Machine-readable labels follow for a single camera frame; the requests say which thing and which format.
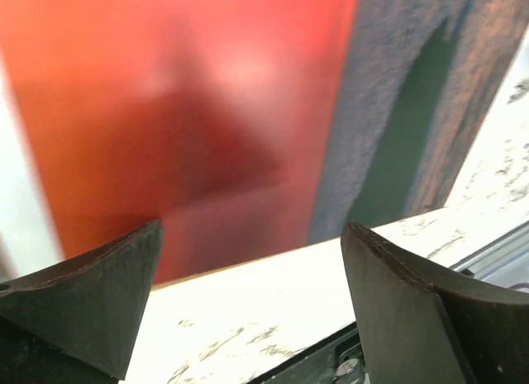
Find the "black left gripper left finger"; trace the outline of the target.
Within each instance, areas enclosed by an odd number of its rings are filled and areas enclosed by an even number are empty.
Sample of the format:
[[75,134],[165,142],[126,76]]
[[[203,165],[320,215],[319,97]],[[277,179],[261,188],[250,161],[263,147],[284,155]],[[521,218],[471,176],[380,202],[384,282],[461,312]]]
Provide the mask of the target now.
[[108,244],[1,284],[3,383],[118,383],[163,244],[151,220]]

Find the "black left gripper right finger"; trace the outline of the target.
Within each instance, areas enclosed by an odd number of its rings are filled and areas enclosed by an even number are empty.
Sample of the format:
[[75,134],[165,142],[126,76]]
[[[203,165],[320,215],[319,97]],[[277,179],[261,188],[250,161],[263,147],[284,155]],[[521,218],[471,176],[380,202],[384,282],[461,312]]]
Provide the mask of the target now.
[[528,296],[350,223],[341,250],[373,383],[525,383]]

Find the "red sunset photo board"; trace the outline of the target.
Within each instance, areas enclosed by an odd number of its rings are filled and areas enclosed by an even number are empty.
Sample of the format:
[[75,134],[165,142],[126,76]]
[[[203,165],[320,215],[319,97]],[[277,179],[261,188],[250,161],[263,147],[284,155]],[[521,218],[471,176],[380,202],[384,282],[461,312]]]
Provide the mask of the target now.
[[1,0],[1,274],[157,218],[157,282],[443,206],[528,0]]

